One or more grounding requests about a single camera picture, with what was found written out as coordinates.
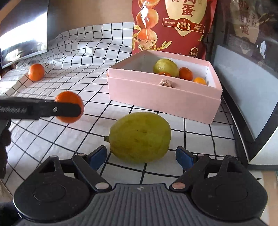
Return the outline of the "small kumquat orange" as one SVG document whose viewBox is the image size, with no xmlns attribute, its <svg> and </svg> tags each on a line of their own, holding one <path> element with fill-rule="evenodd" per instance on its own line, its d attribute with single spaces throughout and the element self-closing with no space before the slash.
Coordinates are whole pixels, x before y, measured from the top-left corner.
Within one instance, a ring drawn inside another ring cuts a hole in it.
<svg viewBox="0 0 278 226">
<path fill-rule="evenodd" d="M 193 82 L 198 83 L 198 84 L 207 85 L 206 80 L 204 78 L 202 78 L 202 77 L 194 78 Z"/>
</svg>

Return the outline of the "dark monitor screen left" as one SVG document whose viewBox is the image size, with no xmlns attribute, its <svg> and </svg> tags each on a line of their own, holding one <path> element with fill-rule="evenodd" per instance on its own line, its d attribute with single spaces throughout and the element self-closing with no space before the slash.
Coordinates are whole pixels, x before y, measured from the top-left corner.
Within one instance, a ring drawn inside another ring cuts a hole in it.
<svg viewBox="0 0 278 226">
<path fill-rule="evenodd" d="M 1 20 L 1 68 L 45 53 L 49 1 L 19 1 Z"/>
</svg>

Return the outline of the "pink open gift box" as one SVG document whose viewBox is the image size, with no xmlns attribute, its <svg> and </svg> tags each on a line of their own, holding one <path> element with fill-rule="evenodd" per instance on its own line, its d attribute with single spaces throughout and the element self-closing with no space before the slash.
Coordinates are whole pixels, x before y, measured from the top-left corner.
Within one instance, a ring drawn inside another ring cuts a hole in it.
<svg viewBox="0 0 278 226">
<path fill-rule="evenodd" d="M 159 59 L 189 68 L 205 85 L 153 73 Z M 219 109 L 222 86 L 209 61 L 162 51 L 144 50 L 111 66 L 107 73 L 112 101 L 211 124 Z"/>
</svg>

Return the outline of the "mandarin orange front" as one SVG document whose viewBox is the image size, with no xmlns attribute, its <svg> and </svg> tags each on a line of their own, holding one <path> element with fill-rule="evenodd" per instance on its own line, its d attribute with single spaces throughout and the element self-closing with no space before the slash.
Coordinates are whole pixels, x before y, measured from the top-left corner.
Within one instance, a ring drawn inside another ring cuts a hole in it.
<svg viewBox="0 0 278 226">
<path fill-rule="evenodd" d="M 62 121 L 64 123 L 74 123 L 82 117 L 83 111 L 84 111 L 84 104 L 83 104 L 83 100 L 81 99 L 81 97 L 78 94 L 76 94 L 72 91 L 64 91 L 64 92 L 59 93 L 56 96 L 54 101 L 59 102 L 59 103 L 78 104 L 81 108 L 81 113 L 77 117 L 57 116 L 57 118 L 60 121 Z"/>
</svg>

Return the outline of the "black white grid tablecloth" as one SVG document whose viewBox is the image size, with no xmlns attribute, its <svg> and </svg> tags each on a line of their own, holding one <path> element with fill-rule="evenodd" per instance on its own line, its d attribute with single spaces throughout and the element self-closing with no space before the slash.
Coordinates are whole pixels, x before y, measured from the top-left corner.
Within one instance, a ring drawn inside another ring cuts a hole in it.
<svg viewBox="0 0 278 226">
<path fill-rule="evenodd" d="M 55 117 L 39 120 L 13 120 L 11 144 L 7 147 L 7 171 L 2 182 L 10 193 L 49 156 L 70 159 L 88 154 L 104 145 L 110 127 L 121 117 L 143 111 L 110 100 L 108 68 L 129 57 L 132 51 L 133 23 L 109 23 L 65 31 L 48 44 L 48 52 L 20 62 L 1 80 L 1 94 L 27 98 L 54 99 L 63 91 L 77 93 L 84 103 L 84 114 L 66 124 Z M 29 67 L 41 64 L 44 77 L 32 82 Z M 109 154 L 98 170 L 109 183 L 165 183 L 182 174 L 176 162 L 178 146 L 190 152 L 220 160 L 236 155 L 232 117 L 221 103 L 211 125 L 162 114 L 171 126 L 170 149 L 159 161 L 130 164 Z"/>
</svg>

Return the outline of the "green guava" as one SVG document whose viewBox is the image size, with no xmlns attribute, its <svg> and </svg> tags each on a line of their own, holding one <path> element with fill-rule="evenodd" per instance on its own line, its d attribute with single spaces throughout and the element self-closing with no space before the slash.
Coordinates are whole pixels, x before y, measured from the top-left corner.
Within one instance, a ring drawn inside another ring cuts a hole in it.
<svg viewBox="0 0 278 226">
<path fill-rule="evenodd" d="M 134 112 L 119 119 L 104 141 L 117 158 L 148 163 L 165 156 L 171 141 L 171 127 L 163 117 L 151 112 Z"/>
<path fill-rule="evenodd" d="M 177 64 L 169 59 L 159 59 L 153 66 L 153 73 L 168 74 L 172 77 L 179 77 L 179 68 Z"/>
</svg>

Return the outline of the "mandarin orange back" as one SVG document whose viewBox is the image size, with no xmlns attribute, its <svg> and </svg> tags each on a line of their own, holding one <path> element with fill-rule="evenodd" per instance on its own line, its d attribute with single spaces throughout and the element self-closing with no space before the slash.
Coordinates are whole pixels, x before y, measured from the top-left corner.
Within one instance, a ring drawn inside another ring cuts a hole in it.
<svg viewBox="0 0 278 226">
<path fill-rule="evenodd" d="M 181 67 L 179 69 L 179 78 L 183 80 L 192 81 L 193 80 L 193 73 L 187 67 Z"/>
</svg>

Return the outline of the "mandarin orange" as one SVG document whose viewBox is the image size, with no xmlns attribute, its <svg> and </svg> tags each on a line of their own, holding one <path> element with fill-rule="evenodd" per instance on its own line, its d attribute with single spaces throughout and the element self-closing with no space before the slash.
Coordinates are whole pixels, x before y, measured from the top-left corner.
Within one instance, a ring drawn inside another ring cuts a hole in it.
<svg viewBox="0 0 278 226">
<path fill-rule="evenodd" d="M 171 74 L 168 73 L 168 72 L 159 72 L 158 74 L 159 75 L 164 75 L 164 76 L 170 76 L 171 77 Z"/>
<path fill-rule="evenodd" d="M 193 80 L 193 73 L 187 67 L 181 67 L 179 69 L 179 78 L 183 80 L 192 81 Z"/>
<path fill-rule="evenodd" d="M 28 77 L 32 82 L 40 81 L 45 74 L 44 67 L 41 64 L 33 64 L 29 67 Z"/>
<path fill-rule="evenodd" d="M 64 91 L 64 92 L 59 93 L 56 96 L 54 101 L 59 102 L 59 103 L 78 104 L 81 108 L 81 113 L 77 117 L 57 116 L 57 118 L 60 121 L 62 121 L 64 123 L 74 123 L 82 117 L 83 111 L 84 111 L 84 104 L 83 104 L 83 100 L 81 99 L 81 97 L 78 94 L 76 94 L 72 91 Z"/>
</svg>

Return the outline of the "red quail egg snack bag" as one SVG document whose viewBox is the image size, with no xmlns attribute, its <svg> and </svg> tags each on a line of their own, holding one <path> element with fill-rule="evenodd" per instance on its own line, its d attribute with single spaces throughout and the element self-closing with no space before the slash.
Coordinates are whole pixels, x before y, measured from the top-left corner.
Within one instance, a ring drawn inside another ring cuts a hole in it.
<svg viewBox="0 0 278 226">
<path fill-rule="evenodd" d="M 132 2 L 132 54 L 163 51 L 205 59 L 204 39 L 216 0 L 137 0 Z"/>
</svg>

